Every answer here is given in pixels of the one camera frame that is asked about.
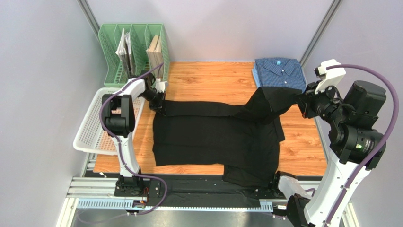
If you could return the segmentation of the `black long sleeve shirt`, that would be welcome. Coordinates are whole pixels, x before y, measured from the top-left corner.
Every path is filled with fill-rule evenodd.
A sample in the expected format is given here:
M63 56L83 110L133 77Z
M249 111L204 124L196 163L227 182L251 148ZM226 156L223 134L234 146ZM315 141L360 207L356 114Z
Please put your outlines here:
M280 116L301 90L259 87L243 105L207 101L171 101L153 121L157 166L224 166L223 180L267 187L279 166L285 137Z

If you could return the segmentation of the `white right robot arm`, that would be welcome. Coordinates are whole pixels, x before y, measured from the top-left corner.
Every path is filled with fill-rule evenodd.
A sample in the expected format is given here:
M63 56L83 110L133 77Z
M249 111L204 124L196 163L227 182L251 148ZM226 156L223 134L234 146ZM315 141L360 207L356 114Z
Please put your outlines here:
M337 227L361 181L375 168L385 145L373 158L370 152L383 134L374 130L378 112L386 101L386 90L361 80L355 81L345 98L335 86L319 91L312 82L296 96L304 118L320 117L327 122L331 153L326 172L309 194L293 176L279 174L278 189L288 199L286 215L295 227Z

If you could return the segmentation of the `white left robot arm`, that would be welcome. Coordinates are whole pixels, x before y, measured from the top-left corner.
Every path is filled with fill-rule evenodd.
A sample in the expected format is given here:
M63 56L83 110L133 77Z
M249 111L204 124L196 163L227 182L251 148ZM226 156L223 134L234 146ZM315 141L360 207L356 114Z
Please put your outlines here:
M144 190L144 175L135 157L133 134L136 119L133 101L142 97L149 102L149 109L164 113L166 96L165 82L155 78L151 71L144 71L137 78L131 78L120 90L103 95L99 113L101 127L112 138L120 164L120 175L116 183L119 191Z

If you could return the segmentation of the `tan books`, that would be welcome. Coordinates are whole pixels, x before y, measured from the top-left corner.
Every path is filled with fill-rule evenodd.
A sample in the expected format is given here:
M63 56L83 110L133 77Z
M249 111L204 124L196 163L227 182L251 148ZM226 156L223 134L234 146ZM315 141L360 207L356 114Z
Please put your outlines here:
M146 50L146 54L148 55L151 69L162 64L158 69L153 71L155 77L162 79L164 75L164 60L162 54L162 38L159 35L153 37L151 44Z

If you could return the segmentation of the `grey magazines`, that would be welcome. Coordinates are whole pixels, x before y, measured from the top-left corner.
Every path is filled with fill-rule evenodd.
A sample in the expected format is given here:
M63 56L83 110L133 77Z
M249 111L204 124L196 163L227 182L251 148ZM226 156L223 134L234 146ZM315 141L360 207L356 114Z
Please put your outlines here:
M121 38L115 53L122 63L127 78L133 78L135 76L136 68L131 47L131 37L130 32L127 32L124 28L122 29Z

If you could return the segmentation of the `folded blue checkered shirt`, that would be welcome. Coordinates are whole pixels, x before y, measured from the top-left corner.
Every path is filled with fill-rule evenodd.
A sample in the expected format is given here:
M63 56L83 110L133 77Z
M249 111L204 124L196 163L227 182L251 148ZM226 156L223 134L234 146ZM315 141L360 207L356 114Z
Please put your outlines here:
M260 86L287 87L305 91L306 80L298 60L275 57L255 59Z

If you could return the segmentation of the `green file organizer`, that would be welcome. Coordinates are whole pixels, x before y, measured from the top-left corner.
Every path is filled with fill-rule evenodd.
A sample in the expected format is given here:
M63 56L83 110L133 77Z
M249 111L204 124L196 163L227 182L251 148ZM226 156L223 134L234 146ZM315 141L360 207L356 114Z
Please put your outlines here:
M98 38L108 66L104 86L121 88L128 80L126 72L122 68L121 60L115 53L123 31L131 35L131 49L137 75L143 70L151 69L146 50L149 48L154 36L158 35L162 39L164 66L160 70L160 77L162 81L168 81L170 56L163 23L102 24L98 32Z

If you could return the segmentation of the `white plastic basket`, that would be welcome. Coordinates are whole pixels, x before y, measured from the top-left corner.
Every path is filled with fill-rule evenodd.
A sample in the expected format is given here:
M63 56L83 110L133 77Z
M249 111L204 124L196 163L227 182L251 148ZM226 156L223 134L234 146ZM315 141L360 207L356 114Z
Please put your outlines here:
M102 129L99 113L103 95L112 94L118 90L117 87L103 87L95 93L73 141L75 150L102 155L117 155L113 140Z

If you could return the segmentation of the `folded light blue shirt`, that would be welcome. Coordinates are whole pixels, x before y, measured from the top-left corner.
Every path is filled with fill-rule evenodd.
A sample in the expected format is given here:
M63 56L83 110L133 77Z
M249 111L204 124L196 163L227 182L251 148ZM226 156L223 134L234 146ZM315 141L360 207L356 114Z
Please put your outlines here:
M259 79L259 75L258 75L257 69L252 68L252 76L253 76L253 79L254 79L254 81L255 81L256 86L257 86L257 87L260 87L260 86L261 86L261 83L260 83L260 79Z

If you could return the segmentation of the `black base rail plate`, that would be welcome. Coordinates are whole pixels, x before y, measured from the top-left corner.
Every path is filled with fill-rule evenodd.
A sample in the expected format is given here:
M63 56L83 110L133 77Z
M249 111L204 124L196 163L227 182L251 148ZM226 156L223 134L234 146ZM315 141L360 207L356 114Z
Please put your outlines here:
M271 187L243 187L223 181L220 175L153 174L144 180L149 190L148 205L162 207L257 208L260 200L287 201ZM162 178L167 187L155 178Z

